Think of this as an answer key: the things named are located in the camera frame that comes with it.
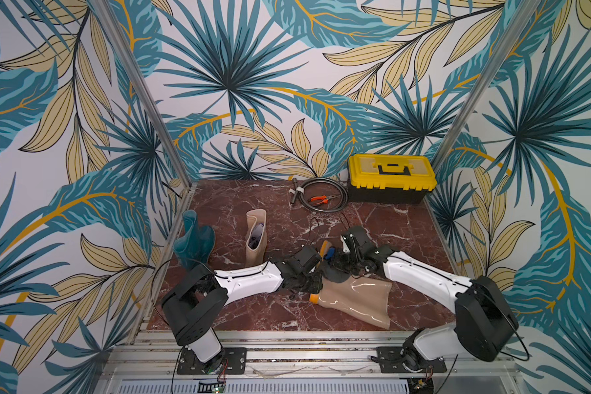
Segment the beige rubber boot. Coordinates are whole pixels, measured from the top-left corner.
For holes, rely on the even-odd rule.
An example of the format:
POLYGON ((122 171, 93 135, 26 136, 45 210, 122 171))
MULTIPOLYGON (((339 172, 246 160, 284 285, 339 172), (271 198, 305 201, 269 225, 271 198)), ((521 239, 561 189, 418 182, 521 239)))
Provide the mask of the beige rubber boot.
POLYGON ((246 267, 253 267, 264 261, 264 253, 268 243, 267 212, 254 209, 246 213, 246 267))
POLYGON ((310 302, 323 308, 338 310, 362 322, 388 330, 391 320, 387 308, 392 284, 379 279, 353 275, 343 283, 328 281, 323 276, 321 265, 323 256, 331 246, 330 241, 324 241, 321 246, 319 254, 322 261, 318 264, 317 270, 322 274, 323 288, 319 294, 310 294, 310 302))

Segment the teal rubber boot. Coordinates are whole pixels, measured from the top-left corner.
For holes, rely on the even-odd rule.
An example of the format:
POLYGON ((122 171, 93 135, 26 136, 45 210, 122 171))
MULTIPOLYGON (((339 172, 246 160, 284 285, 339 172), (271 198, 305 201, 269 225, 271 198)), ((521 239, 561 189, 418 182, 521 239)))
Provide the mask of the teal rubber boot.
POLYGON ((214 229, 200 225, 198 214, 190 209, 182 215, 184 235, 173 244, 174 254, 180 265, 188 272, 199 265, 207 265, 216 242, 214 229))

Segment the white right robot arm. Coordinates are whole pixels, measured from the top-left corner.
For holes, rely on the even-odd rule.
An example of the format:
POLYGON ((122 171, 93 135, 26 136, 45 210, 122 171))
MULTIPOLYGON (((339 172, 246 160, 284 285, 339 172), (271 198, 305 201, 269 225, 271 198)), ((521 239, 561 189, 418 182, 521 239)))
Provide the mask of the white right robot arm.
POLYGON ((468 354, 492 362, 512 337, 519 323, 496 282, 437 269, 392 246, 377 246, 364 228, 341 235, 342 257, 348 269, 365 271, 399 282, 446 307, 453 323, 415 331, 402 345, 401 362, 411 371, 448 356, 468 354))

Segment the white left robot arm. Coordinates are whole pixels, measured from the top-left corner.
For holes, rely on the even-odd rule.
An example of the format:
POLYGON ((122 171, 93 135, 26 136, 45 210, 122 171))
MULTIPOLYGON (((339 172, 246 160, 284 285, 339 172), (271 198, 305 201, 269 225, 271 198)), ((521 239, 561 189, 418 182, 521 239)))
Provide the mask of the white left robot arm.
POLYGON ((234 271, 195 266, 161 300, 164 318, 178 346, 208 366, 220 364, 223 345, 213 329, 222 309, 238 300, 281 290, 316 293, 321 289, 317 271, 322 257, 313 246, 281 259, 234 271))

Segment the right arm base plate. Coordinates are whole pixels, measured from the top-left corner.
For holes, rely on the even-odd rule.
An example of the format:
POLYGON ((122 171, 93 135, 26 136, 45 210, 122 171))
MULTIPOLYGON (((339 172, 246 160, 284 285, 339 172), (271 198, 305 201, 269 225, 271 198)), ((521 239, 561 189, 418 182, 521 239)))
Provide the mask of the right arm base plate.
POLYGON ((448 371, 443 359, 427 361, 417 351, 403 346, 381 346, 371 361, 377 364, 382 374, 439 374, 448 371))

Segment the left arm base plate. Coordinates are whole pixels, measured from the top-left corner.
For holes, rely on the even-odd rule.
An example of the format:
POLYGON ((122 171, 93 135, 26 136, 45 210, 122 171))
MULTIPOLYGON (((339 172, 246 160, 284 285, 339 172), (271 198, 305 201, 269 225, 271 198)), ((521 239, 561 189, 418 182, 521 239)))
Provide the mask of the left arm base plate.
POLYGON ((246 370, 247 349, 225 347, 210 361, 201 362, 190 349, 182 348, 176 373, 180 375, 243 375, 246 370))

